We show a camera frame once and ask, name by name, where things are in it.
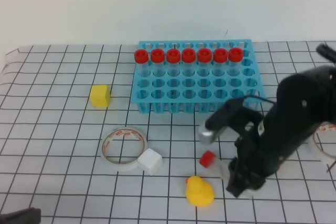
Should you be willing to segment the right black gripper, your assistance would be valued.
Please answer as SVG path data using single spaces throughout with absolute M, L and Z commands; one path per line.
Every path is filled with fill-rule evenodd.
M 236 140 L 237 156 L 230 162 L 226 190 L 239 197 L 247 189 L 258 190 L 266 177 L 274 174 L 302 143 L 302 130 L 289 116 L 270 111 L 239 111 L 229 126 L 240 137 Z

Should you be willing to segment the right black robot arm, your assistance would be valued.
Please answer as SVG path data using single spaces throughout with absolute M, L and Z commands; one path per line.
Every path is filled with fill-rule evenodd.
M 230 162 L 226 187 L 234 197 L 258 190 L 322 123 L 335 123 L 335 67 L 316 67 L 284 78 L 276 99 L 235 142 L 237 156 Z

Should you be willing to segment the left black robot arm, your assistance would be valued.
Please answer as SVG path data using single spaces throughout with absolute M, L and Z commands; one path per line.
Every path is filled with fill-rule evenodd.
M 1 224 L 39 224 L 41 222 L 41 209 L 26 208 L 16 212 L 1 214 Z

